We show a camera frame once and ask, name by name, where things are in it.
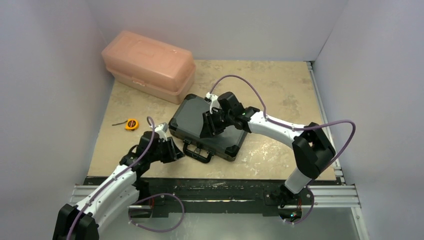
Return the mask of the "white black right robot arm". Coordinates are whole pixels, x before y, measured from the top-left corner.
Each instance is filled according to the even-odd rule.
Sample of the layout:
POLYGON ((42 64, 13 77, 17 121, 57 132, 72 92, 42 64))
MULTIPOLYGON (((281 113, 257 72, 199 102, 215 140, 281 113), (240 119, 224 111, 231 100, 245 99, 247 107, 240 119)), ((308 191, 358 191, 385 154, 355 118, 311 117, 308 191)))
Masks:
POLYGON ((230 126, 247 133, 259 134, 278 141, 293 150, 296 167, 286 179, 280 196, 288 204, 300 198, 301 190, 328 168, 336 155, 330 140, 312 122, 301 125, 265 116, 256 107, 244 107, 232 92, 220 96, 207 93, 209 110, 202 114, 200 138, 212 138, 230 126))

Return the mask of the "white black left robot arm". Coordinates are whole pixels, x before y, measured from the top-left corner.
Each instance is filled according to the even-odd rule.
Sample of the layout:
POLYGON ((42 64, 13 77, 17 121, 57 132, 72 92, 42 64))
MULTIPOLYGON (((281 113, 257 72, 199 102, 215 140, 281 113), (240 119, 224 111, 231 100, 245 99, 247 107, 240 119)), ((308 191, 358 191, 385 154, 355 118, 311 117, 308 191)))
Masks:
POLYGON ((93 192, 58 212, 54 240, 98 240, 106 228, 128 206, 150 203, 149 184, 141 176, 154 162, 172 163, 184 156, 172 137, 146 131, 118 166, 93 192))

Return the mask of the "black poker carrying case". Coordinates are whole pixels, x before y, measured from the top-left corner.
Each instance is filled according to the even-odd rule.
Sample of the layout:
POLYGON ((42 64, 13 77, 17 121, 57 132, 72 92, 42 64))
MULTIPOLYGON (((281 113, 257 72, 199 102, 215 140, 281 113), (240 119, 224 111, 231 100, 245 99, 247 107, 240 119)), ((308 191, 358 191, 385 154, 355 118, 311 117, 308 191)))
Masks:
POLYGON ((209 106, 202 97, 188 94, 168 122, 169 131, 183 141, 183 153, 194 160, 207 164, 217 156, 233 162, 248 133, 229 126, 217 136, 201 138, 202 114, 209 110, 209 106))

